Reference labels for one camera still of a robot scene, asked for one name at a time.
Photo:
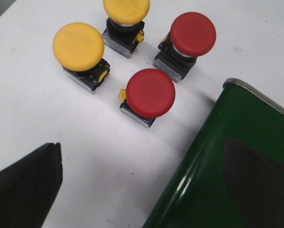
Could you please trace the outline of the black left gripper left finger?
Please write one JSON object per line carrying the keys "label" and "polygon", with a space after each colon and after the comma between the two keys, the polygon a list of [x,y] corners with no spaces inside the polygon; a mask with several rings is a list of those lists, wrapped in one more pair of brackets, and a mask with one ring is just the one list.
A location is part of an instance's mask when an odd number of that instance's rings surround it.
{"label": "black left gripper left finger", "polygon": [[60,143],[46,143],[0,171],[0,228],[42,227],[63,181]]}

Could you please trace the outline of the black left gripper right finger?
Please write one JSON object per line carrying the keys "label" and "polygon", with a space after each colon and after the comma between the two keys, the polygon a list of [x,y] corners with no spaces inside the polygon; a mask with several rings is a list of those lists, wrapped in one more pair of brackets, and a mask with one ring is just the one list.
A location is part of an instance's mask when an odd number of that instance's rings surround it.
{"label": "black left gripper right finger", "polygon": [[228,137],[223,166],[231,201],[246,228],[284,228],[284,164]]}

